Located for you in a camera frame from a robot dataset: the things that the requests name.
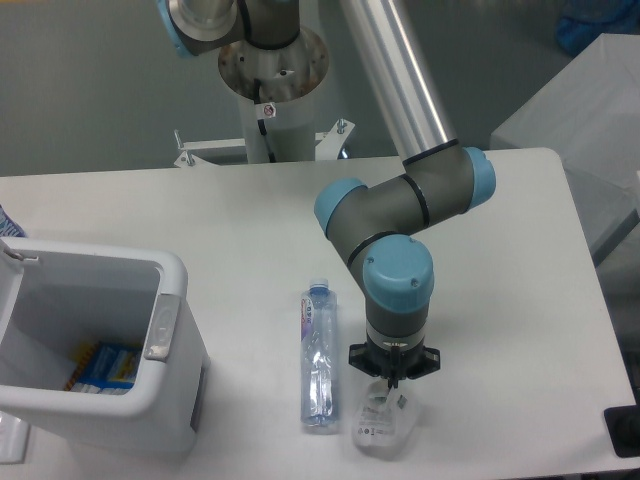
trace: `plastic water bottle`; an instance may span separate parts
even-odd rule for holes
[[[338,420],[336,294],[325,279],[313,279],[302,294],[301,412],[308,426]]]

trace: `white plastic bin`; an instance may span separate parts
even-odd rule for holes
[[[191,448],[209,357],[186,301],[180,259],[129,248],[2,242],[0,410],[77,442]],[[99,341],[144,345],[131,390],[64,391],[78,346]]]

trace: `light blue joint cap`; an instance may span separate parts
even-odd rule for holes
[[[349,193],[360,187],[366,188],[367,186],[357,178],[342,178],[330,183],[320,192],[320,195],[316,198],[313,213],[316,214],[318,223],[320,223],[325,236],[327,236],[327,228],[329,227],[331,215],[333,215],[338,204]]]
[[[362,266],[367,293],[393,313],[412,313],[433,293],[433,259],[427,247],[406,235],[389,235],[373,244]]]
[[[187,47],[184,46],[173,26],[173,23],[171,23],[171,17],[169,16],[166,0],[156,0],[156,4],[158,6],[158,11],[160,12],[160,17],[162,18],[162,23],[164,23],[164,28],[167,30],[171,43],[173,43],[173,46],[176,48],[176,52],[178,52],[178,56],[180,58],[192,58],[194,55],[192,55],[191,52],[187,50]]]
[[[473,195],[467,210],[489,200],[496,191],[496,172],[484,152],[478,148],[465,148],[473,165]]]

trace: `gray floor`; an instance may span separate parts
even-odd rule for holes
[[[562,0],[410,1],[443,101],[467,145],[489,134],[570,60],[555,45]],[[336,0],[302,0],[332,58],[317,130],[357,124],[352,152],[394,147]],[[216,55],[180,60],[155,2],[0,4],[0,176],[159,168],[186,141],[240,137]]]

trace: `bin latch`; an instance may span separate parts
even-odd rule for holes
[[[158,296],[144,347],[144,358],[147,360],[167,361],[180,312],[180,303],[181,298],[176,295]]]
[[[25,255],[23,253],[20,253],[9,247],[9,245],[4,243],[2,240],[0,240],[0,249],[2,249],[2,253],[7,255],[9,258],[18,260],[20,262],[24,262],[25,260],[38,260],[37,255]]]

